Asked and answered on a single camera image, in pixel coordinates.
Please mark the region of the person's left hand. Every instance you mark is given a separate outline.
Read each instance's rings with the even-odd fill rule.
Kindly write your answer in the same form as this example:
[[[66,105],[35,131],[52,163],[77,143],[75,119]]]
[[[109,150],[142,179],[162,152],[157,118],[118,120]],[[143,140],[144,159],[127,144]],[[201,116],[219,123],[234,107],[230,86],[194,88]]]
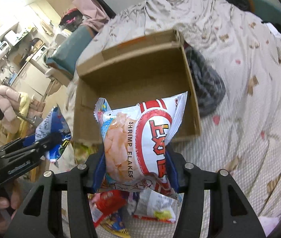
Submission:
[[[12,195],[10,199],[0,197],[0,234],[4,234],[8,228],[8,222],[3,217],[1,210],[7,209],[9,206],[15,211],[20,207],[22,202],[22,196],[20,191],[20,185],[17,181],[13,182]]]

